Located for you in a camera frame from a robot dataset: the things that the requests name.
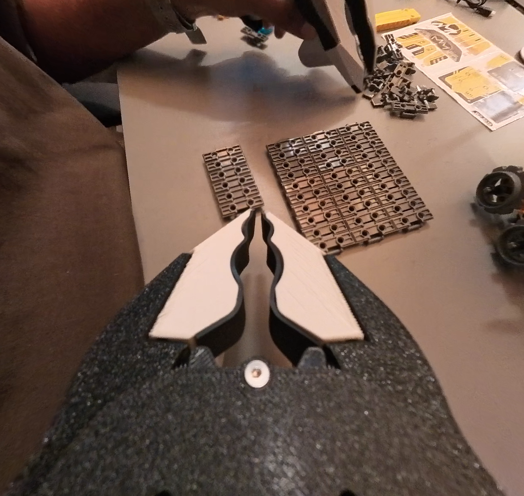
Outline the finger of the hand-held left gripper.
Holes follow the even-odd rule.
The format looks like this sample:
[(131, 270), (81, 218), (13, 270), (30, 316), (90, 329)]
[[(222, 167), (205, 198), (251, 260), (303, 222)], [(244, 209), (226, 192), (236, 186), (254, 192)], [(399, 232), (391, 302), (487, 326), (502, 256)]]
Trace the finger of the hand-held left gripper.
[(324, 0), (337, 38), (336, 47), (327, 52), (347, 84), (361, 93), (364, 86), (364, 65), (359, 56), (357, 39), (350, 24), (350, 13), (344, 0)]
[(349, 25), (363, 61), (365, 73), (370, 74), (375, 68), (375, 12), (373, 0), (345, 0), (349, 10)]

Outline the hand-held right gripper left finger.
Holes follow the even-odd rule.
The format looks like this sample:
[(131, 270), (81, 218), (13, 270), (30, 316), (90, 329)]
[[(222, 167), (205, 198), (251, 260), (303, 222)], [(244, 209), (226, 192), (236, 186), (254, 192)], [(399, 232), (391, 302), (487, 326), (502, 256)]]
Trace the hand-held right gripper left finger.
[(245, 328), (241, 273), (249, 262), (256, 211), (245, 211), (197, 245), (148, 335), (189, 348), (226, 351)]

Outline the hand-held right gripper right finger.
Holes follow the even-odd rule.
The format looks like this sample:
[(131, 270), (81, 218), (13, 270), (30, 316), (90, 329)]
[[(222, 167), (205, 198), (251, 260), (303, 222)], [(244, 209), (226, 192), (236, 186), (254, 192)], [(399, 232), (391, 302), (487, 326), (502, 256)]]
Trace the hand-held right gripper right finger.
[(261, 215), (272, 272), (269, 330), (283, 355), (363, 341), (365, 334), (324, 253), (270, 212)]

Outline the pile of track links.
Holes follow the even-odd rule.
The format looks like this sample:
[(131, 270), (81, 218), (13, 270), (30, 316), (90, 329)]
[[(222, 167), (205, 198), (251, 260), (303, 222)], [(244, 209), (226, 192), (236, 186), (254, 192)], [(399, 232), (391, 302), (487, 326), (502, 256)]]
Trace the pile of track links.
[(392, 34), (377, 48), (376, 66), (365, 79), (363, 98), (373, 108), (384, 108), (401, 119), (415, 119), (437, 109), (439, 98), (431, 87), (414, 83), (414, 62), (403, 55), (403, 47)]

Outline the strip of joined track links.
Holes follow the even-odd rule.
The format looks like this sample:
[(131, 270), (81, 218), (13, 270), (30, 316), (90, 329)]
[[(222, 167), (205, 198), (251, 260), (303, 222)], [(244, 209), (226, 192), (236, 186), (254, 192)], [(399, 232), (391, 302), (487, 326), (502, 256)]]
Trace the strip of joined track links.
[(264, 206), (259, 188), (239, 145), (202, 155), (220, 214), (231, 220), (242, 212)]

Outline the person's left forearm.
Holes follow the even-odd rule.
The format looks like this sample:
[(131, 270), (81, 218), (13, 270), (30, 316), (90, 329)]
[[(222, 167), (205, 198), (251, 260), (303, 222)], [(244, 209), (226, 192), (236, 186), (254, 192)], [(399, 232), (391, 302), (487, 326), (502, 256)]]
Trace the person's left forearm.
[(147, 0), (22, 0), (38, 66), (59, 83), (99, 73), (165, 35)]

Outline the yellow toy beam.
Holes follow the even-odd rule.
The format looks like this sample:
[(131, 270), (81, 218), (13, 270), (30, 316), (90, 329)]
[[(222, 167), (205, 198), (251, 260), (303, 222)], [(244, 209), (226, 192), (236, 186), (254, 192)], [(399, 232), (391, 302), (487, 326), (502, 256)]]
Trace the yellow toy beam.
[(375, 23), (378, 33), (392, 31), (416, 24), (421, 15), (413, 8), (402, 8), (376, 14)]

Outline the small dark grey toy part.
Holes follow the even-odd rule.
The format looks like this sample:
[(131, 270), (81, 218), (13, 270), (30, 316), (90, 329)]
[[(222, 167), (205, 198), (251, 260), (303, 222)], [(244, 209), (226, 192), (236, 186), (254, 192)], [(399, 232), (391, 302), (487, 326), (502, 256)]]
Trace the small dark grey toy part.
[(254, 31), (250, 27), (243, 27), (241, 29), (241, 39), (246, 42), (249, 46), (257, 49), (265, 49), (268, 41), (268, 36), (259, 31)]

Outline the yellow black sticker sheet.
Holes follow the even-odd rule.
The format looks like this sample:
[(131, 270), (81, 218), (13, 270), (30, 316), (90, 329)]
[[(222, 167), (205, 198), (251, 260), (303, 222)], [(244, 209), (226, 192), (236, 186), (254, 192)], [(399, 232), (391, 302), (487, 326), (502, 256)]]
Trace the yellow black sticker sheet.
[(491, 131), (523, 118), (523, 64), (451, 13), (382, 37)]

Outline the mat of joined track links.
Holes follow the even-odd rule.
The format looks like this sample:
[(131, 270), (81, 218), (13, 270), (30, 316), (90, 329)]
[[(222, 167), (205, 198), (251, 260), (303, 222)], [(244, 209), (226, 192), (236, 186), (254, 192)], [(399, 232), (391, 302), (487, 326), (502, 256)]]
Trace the mat of joined track links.
[(283, 139), (266, 151), (299, 233), (324, 254), (433, 219), (369, 121)]

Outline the yellow black toy vehicle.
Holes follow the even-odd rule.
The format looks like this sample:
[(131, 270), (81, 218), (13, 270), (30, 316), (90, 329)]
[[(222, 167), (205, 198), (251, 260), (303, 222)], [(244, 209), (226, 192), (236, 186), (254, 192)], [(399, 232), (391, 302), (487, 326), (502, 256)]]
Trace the yellow black toy vehicle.
[(523, 167), (500, 166), (481, 178), (472, 208), (492, 228), (494, 259), (523, 270)]

